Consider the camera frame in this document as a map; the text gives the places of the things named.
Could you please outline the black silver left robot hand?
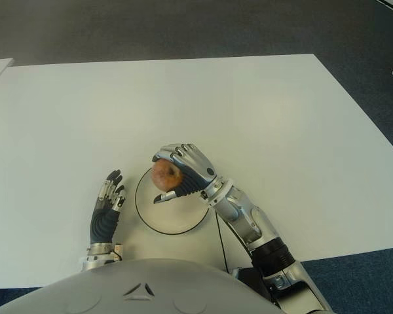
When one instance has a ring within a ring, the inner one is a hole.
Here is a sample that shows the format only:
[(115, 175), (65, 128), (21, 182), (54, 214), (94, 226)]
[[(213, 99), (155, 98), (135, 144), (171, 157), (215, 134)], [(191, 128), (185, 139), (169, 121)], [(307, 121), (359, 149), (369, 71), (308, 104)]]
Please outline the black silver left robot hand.
[(119, 216), (126, 201), (121, 171), (112, 171), (103, 182), (90, 221), (90, 244), (112, 243)]

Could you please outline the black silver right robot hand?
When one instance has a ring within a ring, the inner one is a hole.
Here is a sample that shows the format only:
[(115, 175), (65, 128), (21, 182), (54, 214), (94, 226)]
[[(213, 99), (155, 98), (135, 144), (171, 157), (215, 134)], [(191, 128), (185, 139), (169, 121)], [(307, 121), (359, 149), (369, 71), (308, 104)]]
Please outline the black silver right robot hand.
[(183, 178), (177, 187), (156, 196), (154, 204), (203, 191), (217, 177), (211, 161), (194, 144), (163, 146), (152, 159), (153, 162), (159, 160), (166, 160), (175, 165)]

